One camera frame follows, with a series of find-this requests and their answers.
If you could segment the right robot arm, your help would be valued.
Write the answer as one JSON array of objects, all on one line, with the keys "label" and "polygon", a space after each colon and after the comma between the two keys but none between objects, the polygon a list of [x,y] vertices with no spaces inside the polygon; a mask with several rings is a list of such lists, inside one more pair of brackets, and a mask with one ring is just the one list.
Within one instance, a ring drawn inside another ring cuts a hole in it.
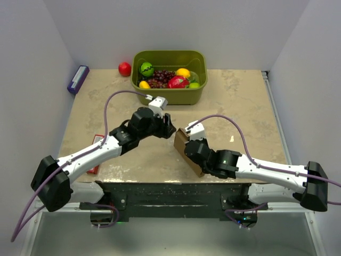
[{"label": "right robot arm", "polygon": [[242,209],[270,202],[299,203],[317,212],[328,209],[327,175],[317,162],[285,165],[260,161],[233,150],[214,151],[205,140],[187,142],[184,154],[205,174],[220,179],[262,181],[263,185],[250,185],[248,191],[238,195],[237,202]]}]

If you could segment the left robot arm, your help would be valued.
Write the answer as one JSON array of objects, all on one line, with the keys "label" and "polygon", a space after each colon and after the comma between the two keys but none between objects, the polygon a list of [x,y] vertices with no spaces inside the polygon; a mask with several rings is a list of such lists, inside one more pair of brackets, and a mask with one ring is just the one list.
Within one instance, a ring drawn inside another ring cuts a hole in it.
[{"label": "left robot arm", "polygon": [[176,131],[169,113],[156,114],[152,109],[140,107],[130,119],[105,135],[99,142],[66,157],[44,157],[31,182],[31,187],[49,212],[55,212],[73,199],[89,202],[98,209],[110,204],[110,196],[97,183],[85,184],[76,180],[93,167],[119,157],[139,145],[147,137],[168,139]]}]

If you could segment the red flat box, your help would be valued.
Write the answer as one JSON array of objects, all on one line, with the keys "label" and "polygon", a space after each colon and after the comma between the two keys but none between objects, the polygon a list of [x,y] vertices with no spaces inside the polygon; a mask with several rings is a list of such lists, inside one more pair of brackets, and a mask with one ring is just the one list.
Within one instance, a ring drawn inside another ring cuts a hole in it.
[{"label": "red flat box", "polygon": [[[96,144],[97,142],[101,141],[104,138],[104,135],[96,134],[93,138],[92,144]],[[99,165],[91,168],[86,173],[90,175],[97,175],[99,171]]]}]

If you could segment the purple flat box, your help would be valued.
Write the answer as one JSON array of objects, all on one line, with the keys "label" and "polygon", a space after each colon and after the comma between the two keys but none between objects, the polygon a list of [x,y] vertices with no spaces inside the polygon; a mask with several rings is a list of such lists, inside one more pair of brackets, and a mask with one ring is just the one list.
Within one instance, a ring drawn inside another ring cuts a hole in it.
[{"label": "purple flat box", "polygon": [[67,86],[67,90],[72,94],[76,95],[82,84],[84,83],[88,73],[90,72],[90,69],[88,66],[80,65],[74,74],[72,80],[69,82]]}]

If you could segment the red dragon fruit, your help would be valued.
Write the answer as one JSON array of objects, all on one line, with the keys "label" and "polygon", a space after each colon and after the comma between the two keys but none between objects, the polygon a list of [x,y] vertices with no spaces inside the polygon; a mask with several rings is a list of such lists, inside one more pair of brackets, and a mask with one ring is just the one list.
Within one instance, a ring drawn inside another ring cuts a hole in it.
[{"label": "red dragon fruit", "polygon": [[190,81],[184,76],[174,76],[168,81],[169,89],[184,89],[190,84]]}]

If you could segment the purple grape bunch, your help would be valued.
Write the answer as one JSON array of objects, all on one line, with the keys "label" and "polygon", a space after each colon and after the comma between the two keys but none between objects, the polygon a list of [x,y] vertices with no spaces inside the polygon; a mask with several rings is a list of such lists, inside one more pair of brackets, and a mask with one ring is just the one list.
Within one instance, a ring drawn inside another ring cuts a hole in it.
[{"label": "purple grape bunch", "polygon": [[156,70],[152,77],[147,79],[147,83],[152,89],[165,89],[168,87],[168,82],[174,76],[174,71]]}]

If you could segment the green lime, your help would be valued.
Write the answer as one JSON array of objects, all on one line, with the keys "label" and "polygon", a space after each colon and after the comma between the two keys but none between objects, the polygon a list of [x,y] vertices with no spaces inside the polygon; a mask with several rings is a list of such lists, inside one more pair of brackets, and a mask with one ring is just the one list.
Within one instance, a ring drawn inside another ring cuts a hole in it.
[{"label": "green lime", "polygon": [[189,84],[189,86],[188,86],[188,88],[189,89],[197,89],[197,88],[200,88],[201,87],[201,85],[199,84],[199,83],[190,83]]}]

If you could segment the small yellow fruit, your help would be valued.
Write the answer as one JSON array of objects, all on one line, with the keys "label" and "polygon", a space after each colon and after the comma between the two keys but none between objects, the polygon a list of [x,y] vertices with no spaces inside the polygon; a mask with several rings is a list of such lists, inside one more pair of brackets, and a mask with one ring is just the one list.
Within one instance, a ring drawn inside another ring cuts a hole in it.
[{"label": "small yellow fruit", "polygon": [[150,89],[150,85],[147,81],[140,81],[139,88],[141,89]]}]

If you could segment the yellow lemon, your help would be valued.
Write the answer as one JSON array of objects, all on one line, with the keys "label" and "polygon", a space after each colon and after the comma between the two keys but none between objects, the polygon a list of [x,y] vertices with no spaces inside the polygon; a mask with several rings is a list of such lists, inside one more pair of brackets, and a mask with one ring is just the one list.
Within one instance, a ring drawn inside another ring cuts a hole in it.
[{"label": "yellow lemon", "polygon": [[179,68],[176,71],[176,75],[177,76],[183,76],[185,78],[190,78],[191,77],[191,72],[188,69],[186,69],[186,68]]}]

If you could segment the green striped ball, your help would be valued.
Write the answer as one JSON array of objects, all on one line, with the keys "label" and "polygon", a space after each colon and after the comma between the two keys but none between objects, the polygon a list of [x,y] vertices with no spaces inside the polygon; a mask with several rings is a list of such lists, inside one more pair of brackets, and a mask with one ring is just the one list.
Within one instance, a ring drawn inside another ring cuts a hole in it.
[{"label": "green striped ball", "polygon": [[144,77],[151,77],[154,73],[154,67],[150,62],[144,62],[141,64],[139,72]]}]

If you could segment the green plastic bin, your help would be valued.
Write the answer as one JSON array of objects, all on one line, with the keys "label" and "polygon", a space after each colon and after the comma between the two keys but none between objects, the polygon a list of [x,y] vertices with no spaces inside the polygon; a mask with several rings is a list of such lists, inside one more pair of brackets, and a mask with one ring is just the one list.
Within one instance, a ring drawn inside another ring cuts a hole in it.
[{"label": "green plastic bin", "polygon": [[[150,62],[154,71],[168,70],[176,71],[179,68],[186,68],[191,72],[191,77],[187,78],[190,83],[199,83],[200,88],[189,89],[141,89],[140,81],[147,81],[148,78],[140,74],[139,68],[144,62]],[[204,86],[207,84],[207,69],[204,56],[194,50],[152,50],[142,51],[136,54],[132,63],[131,84],[133,88],[142,94],[149,94],[153,97],[164,97],[169,105],[194,105],[202,94]]]}]

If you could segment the red apple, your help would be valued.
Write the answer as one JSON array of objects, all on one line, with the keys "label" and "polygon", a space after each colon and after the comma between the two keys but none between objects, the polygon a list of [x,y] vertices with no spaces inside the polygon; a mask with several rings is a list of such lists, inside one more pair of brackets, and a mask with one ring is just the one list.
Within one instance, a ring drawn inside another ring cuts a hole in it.
[{"label": "red apple", "polygon": [[128,62],[121,62],[118,66],[118,71],[121,76],[128,77],[131,75],[132,67]]}]

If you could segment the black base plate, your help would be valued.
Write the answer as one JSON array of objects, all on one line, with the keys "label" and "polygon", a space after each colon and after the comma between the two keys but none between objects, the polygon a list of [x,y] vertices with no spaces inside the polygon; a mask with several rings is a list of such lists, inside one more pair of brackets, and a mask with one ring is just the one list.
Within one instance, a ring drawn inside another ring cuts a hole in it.
[{"label": "black base plate", "polygon": [[257,222],[258,206],[248,200],[248,183],[117,183],[101,182],[104,197],[90,210],[92,223],[109,224],[118,218],[235,219],[248,228]]}]

